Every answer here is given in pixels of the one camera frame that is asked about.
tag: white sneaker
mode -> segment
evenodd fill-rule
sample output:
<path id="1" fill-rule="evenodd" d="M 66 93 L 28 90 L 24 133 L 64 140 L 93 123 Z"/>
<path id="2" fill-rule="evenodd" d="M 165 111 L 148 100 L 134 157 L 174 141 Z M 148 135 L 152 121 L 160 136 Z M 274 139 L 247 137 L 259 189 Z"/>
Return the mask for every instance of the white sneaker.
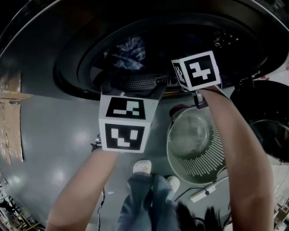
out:
<path id="1" fill-rule="evenodd" d="M 170 184 L 173 192 L 176 193 L 177 190 L 179 189 L 180 185 L 181 185 L 180 180 L 177 177 L 175 177 L 175 176 L 169 176 L 167 178 L 167 181 Z"/>
<path id="2" fill-rule="evenodd" d="M 152 170 L 152 162 L 149 160 L 140 160 L 137 163 L 135 163 L 132 173 L 136 172 L 145 172 L 147 174 L 150 174 Z"/>

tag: forearm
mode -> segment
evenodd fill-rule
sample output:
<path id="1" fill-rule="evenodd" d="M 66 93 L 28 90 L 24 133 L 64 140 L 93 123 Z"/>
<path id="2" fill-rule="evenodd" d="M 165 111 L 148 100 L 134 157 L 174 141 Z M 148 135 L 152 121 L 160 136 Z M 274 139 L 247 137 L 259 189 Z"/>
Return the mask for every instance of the forearm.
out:
<path id="1" fill-rule="evenodd" d="M 237 217 L 234 221 L 238 225 L 236 230 L 253 230 L 255 225 L 258 226 L 255 230 L 271 230 L 273 176 L 262 146 L 232 102 L 214 92 L 201 90 L 201 93 L 208 102 L 222 140 L 232 216 L 233 219 Z M 261 227 L 261 222 L 255 224 L 256 220 L 250 217 L 259 215 L 268 221 L 266 227 Z"/>
<path id="2" fill-rule="evenodd" d="M 118 154 L 96 149 L 58 196 L 47 230 L 85 230 Z"/>

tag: washing machine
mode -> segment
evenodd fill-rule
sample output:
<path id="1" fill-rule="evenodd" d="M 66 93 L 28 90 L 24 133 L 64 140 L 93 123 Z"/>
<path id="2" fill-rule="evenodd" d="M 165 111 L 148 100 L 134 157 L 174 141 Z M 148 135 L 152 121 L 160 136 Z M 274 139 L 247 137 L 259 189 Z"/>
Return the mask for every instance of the washing machine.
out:
<path id="1" fill-rule="evenodd" d="M 99 100 L 108 82 L 141 97 L 166 82 L 164 99 L 190 97 L 171 60 L 212 50 L 221 87 L 235 87 L 232 101 L 258 138 L 282 137 L 272 133 L 267 151 L 288 150 L 288 86 L 254 81 L 288 57 L 288 0 L 30 0 L 14 12 L 0 36 L 0 77 L 20 73 L 22 93 Z M 123 53 L 130 46 L 136 65 Z M 260 131 L 261 120 L 285 130 Z"/>

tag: washing machine door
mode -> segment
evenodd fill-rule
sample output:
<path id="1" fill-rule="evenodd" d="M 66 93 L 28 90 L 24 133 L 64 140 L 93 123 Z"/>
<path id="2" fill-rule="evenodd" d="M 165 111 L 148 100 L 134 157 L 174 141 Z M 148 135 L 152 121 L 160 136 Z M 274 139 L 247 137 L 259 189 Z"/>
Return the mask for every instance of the washing machine door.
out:
<path id="1" fill-rule="evenodd" d="M 212 50 L 226 87 L 277 69 L 289 50 L 286 22 L 252 0 L 29 3 L 38 3 L 38 13 L 26 6 L 0 37 L 0 76 L 21 73 L 23 93 L 98 100 L 115 71 L 106 54 L 136 37 L 144 41 L 146 65 L 121 70 L 112 84 L 125 92 L 145 93 L 158 81 L 179 91 L 170 60 L 185 55 Z"/>
<path id="2" fill-rule="evenodd" d="M 231 100 L 248 122 L 266 153 L 289 162 L 289 86 L 273 81 L 242 84 Z"/>

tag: perforated metal part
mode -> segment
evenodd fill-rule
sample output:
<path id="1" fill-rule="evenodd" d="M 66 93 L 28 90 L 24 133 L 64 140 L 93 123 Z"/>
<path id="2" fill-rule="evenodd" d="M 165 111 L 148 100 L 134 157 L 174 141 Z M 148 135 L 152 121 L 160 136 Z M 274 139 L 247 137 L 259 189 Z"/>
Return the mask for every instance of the perforated metal part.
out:
<path id="1" fill-rule="evenodd" d="M 151 90 L 160 82 L 166 82 L 168 87 L 179 86 L 175 78 L 166 75 L 146 74 L 132 75 L 124 78 L 121 82 L 121 89 L 125 92 Z"/>

